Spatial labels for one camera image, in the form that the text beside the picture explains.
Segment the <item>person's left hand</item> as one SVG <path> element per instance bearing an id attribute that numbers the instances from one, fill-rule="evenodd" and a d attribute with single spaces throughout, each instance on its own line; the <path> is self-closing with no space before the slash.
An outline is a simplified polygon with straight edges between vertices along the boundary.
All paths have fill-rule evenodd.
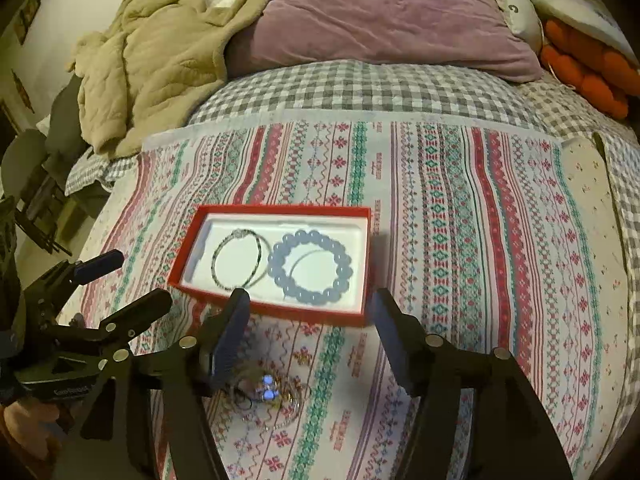
<path id="1" fill-rule="evenodd" d="M 60 410 L 55 404 L 44 404 L 37 399 L 16 401 L 2 413 L 9 436 L 37 460 L 47 460 L 60 450 L 62 443 L 50 429 L 59 417 Z"/>

